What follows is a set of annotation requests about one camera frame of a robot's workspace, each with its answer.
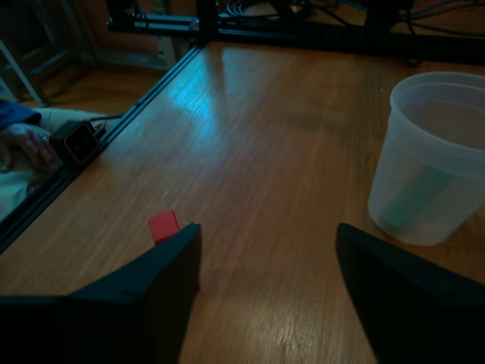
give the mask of red cube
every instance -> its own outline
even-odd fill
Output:
[[[174,210],[150,216],[149,225],[155,245],[175,235],[180,230]]]

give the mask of translucent plastic container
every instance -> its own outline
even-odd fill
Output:
[[[435,245],[485,203],[485,77],[419,74],[390,103],[369,212],[397,239]]]

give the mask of wooden table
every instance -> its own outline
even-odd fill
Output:
[[[202,223],[181,362],[374,362],[334,248],[366,203],[389,96],[483,68],[211,43],[0,256],[0,293],[69,293],[152,246],[148,217]],[[485,283],[485,224],[406,249]]]

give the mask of blue sleeve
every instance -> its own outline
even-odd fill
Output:
[[[38,124],[41,115],[22,105],[0,99],[0,129],[13,123]]]

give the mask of green object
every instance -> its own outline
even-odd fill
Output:
[[[403,232],[451,183],[452,174],[427,167],[384,210],[381,223],[390,233]]]

